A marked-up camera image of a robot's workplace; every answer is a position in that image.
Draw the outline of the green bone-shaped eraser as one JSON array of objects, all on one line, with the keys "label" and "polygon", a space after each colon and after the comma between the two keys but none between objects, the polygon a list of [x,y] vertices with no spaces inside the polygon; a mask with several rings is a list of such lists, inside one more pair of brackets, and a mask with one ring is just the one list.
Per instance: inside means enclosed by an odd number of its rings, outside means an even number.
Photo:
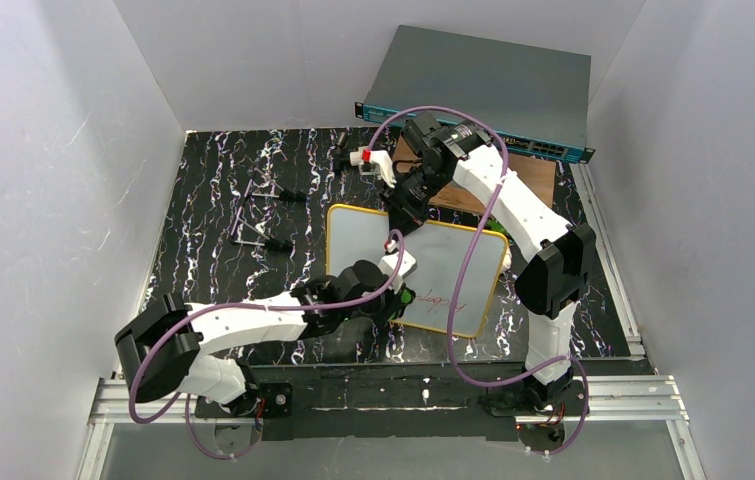
[{"label": "green bone-shaped eraser", "polygon": [[407,286],[403,286],[395,293],[390,303],[389,320],[396,321],[403,317],[406,308],[416,299],[416,293]]}]

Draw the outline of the yellow-framed whiteboard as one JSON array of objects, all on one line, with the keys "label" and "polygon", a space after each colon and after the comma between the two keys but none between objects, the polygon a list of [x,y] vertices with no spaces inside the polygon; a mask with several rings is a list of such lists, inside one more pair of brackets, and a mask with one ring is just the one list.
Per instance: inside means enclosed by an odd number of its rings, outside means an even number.
[{"label": "yellow-framed whiteboard", "polygon": [[[326,272],[336,275],[357,260],[378,263],[388,238],[384,212],[335,204],[326,215]],[[416,293],[398,322],[446,333],[449,304],[462,261],[475,229],[428,221],[405,238],[405,247],[417,260],[416,271],[405,280]],[[474,338],[481,332],[491,306],[504,253],[504,238],[483,231],[463,277],[456,305],[453,334]]]}]

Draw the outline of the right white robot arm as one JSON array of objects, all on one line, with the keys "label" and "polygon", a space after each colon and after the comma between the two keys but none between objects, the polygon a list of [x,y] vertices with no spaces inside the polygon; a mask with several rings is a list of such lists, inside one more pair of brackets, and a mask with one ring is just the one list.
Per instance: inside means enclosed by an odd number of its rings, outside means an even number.
[{"label": "right white robot arm", "polygon": [[430,200],[450,183],[484,207],[478,226],[494,218],[515,242],[525,268],[515,282],[528,311],[524,371],[507,380],[481,382],[489,389],[518,384],[551,403],[573,380],[570,336],[577,304],[588,288],[596,233],[573,224],[542,202],[509,167],[504,139],[481,121],[455,111],[455,125],[440,124],[437,106],[401,110],[384,120],[403,120],[402,137],[420,163],[405,173],[389,168],[381,194],[392,229],[408,235],[428,218]]}]

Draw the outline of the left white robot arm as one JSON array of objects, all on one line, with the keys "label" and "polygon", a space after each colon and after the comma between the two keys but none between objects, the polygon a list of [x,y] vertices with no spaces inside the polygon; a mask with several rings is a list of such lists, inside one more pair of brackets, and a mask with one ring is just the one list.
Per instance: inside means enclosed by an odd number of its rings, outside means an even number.
[{"label": "left white robot arm", "polygon": [[258,385],[245,364],[218,352],[321,337],[360,318],[398,319],[413,300],[405,280],[415,269],[412,256],[395,253],[266,299],[201,305],[165,295],[115,336],[128,389],[137,403],[184,393],[234,409],[256,397]]}]

